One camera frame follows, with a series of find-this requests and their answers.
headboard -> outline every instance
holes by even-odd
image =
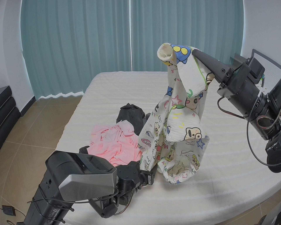
[[[263,92],[270,92],[275,84],[281,79],[281,65],[256,49],[252,50],[252,56],[254,56],[265,68]]]

white wall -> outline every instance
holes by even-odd
[[[244,35],[241,55],[252,49],[281,64],[281,0],[243,0]]]
[[[34,96],[21,44],[21,0],[0,0],[0,86],[10,85],[19,111]]]

mattress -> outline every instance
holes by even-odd
[[[166,72],[100,73],[91,82],[65,126],[56,150],[78,152],[89,145],[95,124],[115,124],[120,107],[135,104],[152,112],[167,91]],[[214,80],[208,89],[201,125],[210,137],[200,169],[188,181],[171,185],[160,173],[152,186],[134,195],[127,210],[101,218],[89,204],[75,204],[66,224],[216,224],[264,201],[281,188],[274,174],[251,154],[246,121],[221,112]],[[221,107],[239,113],[226,99]],[[249,127],[252,147],[266,161],[264,141]]]

curtain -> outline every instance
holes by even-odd
[[[196,47],[223,63],[241,53],[243,0],[132,0],[133,71],[167,71],[161,44]]]
[[[23,0],[21,37],[36,98],[84,92],[100,72],[131,71],[128,0]]]

white patterned garment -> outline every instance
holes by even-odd
[[[139,135],[140,168],[158,171],[171,184],[193,176],[209,142],[200,126],[210,71],[193,55],[194,48],[164,43],[157,51],[168,66],[168,90]]]

